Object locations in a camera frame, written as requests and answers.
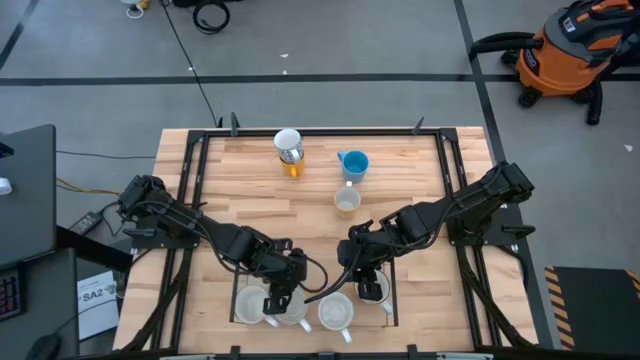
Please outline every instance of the yellow black striped tape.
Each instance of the yellow black striped tape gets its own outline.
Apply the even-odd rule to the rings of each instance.
[[[571,335],[571,325],[569,325],[569,315],[565,309],[564,299],[562,298],[562,288],[560,287],[560,279],[556,274],[553,266],[544,268],[544,277],[547,280],[547,288],[551,297],[551,307],[553,315],[556,318],[558,333],[560,334],[560,344],[563,350],[573,350],[575,342]]]
[[[633,283],[633,287],[636,288],[636,293],[638,294],[638,300],[640,300],[640,277],[638,276],[638,274],[629,270],[627,270],[627,275],[631,277],[631,282]]]

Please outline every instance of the wooden tabletop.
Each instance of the wooden tabletop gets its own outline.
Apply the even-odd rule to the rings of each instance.
[[[487,142],[481,127],[460,127],[457,131],[471,183],[492,167]],[[153,172],[174,196],[187,133],[186,129],[163,132]],[[344,220],[336,216],[333,207],[334,194],[344,185],[336,152],[353,149],[367,153],[371,166],[365,180],[356,185],[362,196],[361,208],[354,219]],[[457,189],[453,154],[448,145],[446,149]],[[445,195],[433,137],[308,136],[304,150],[303,176],[292,179],[283,175],[271,138],[212,139],[202,194],[207,204],[202,210],[219,222],[249,225],[273,238],[293,239],[295,247],[327,268],[330,283],[342,271],[336,245],[346,238],[350,225],[369,219],[377,224],[381,217],[407,204],[435,201]],[[186,199],[193,196],[198,154],[196,148]],[[496,303],[525,338],[536,342],[517,260],[491,247],[485,247],[484,254]],[[156,305],[165,255],[166,250],[153,250],[132,269],[114,348],[132,339]],[[345,344],[339,333],[322,327],[317,302],[307,314],[311,334],[299,326],[274,329],[267,323],[230,323],[233,274],[213,256],[205,242],[194,252],[180,353],[228,353],[232,345],[240,345],[244,353],[404,352],[408,344],[416,344],[419,351],[473,348],[455,250],[446,230],[429,249],[396,259],[399,326],[392,326],[393,318],[387,318],[377,306],[362,303],[352,283],[341,289],[356,308],[349,327],[352,344]],[[473,264],[470,251],[468,257]],[[308,271],[307,287],[320,285],[320,271],[312,264]],[[477,298],[476,306],[483,341],[489,344],[484,309]],[[163,346],[169,343],[173,307],[168,314]]]

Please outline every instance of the orange vacuum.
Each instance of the orange vacuum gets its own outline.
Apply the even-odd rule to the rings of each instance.
[[[525,89],[518,103],[529,108],[546,96],[589,104],[587,124],[600,122],[600,80],[636,56],[640,0],[582,0],[553,14],[536,34],[508,32],[472,44],[469,56],[505,51]]]

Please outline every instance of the yellow cup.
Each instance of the yellow cup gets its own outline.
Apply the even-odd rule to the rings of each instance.
[[[297,178],[302,174],[302,170],[304,170],[304,157],[295,164],[287,164],[280,159],[280,164],[282,165],[285,175]]]

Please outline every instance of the gray floor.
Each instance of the gray floor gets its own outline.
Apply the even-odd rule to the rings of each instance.
[[[571,0],[463,3],[478,39],[498,31],[536,31]],[[0,49],[27,5],[0,1]],[[229,7],[231,24],[212,37],[196,31],[188,10],[170,9],[200,75],[471,73],[449,0],[246,0]],[[117,0],[40,0],[0,79],[191,75],[157,2],[137,21],[124,10]],[[481,56],[481,66],[485,74],[506,73],[493,55]],[[640,272],[634,236],[640,233],[640,190],[634,186],[640,175],[634,106],[640,83],[604,85],[603,122],[596,128],[585,126],[586,109],[569,101],[544,99],[525,111],[516,104],[517,84],[487,87],[507,159],[536,186],[522,206],[525,222],[538,228],[530,237],[536,269]],[[473,82],[207,84],[204,91],[218,116],[234,111],[245,127],[413,125],[421,116],[425,126],[485,124]],[[213,124],[196,85],[0,87],[0,131],[44,123],[57,126],[59,149],[112,155],[153,155],[161,129]],[[628,152],[624,145],[636,149]],[[152,166],[152,160],[58,156],[58,176],[90,188],[122,189]],[[59,190],[58,223],[68,226],[110,201]],[[103,227],[93,237],[119,246],[126,238],[112,238]],[[83,276],[99,271],[83,266]],[[83,352],[106,351],[111,339],[107,334],[84,343]]]

